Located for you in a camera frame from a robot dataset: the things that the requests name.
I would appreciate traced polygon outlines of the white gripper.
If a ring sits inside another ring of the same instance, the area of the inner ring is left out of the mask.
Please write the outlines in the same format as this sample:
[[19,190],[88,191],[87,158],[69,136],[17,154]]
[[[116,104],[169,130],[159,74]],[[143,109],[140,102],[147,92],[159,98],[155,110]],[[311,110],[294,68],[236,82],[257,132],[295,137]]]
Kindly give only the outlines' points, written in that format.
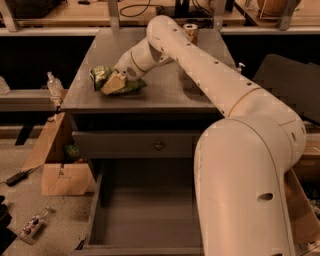
[[105,95],[110,95],[125,87],[126,78],[129,81],[137,81],[145,75],[134,61],[131,50],[125,52],[115,64],[114,71],[108,80],[104,83],[100,91]]

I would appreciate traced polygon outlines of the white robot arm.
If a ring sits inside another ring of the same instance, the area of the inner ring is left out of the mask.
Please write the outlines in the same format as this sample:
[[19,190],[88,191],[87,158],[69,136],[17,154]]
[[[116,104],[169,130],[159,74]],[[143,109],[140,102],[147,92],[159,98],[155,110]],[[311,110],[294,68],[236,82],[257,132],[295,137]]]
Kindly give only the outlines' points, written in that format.
[[205,256],[296,256],[285,173],[306,145],[299,115],[198,46],[167,16],[114,66],[111,94],[172,59],[222,114],[200,136],[194,183]]

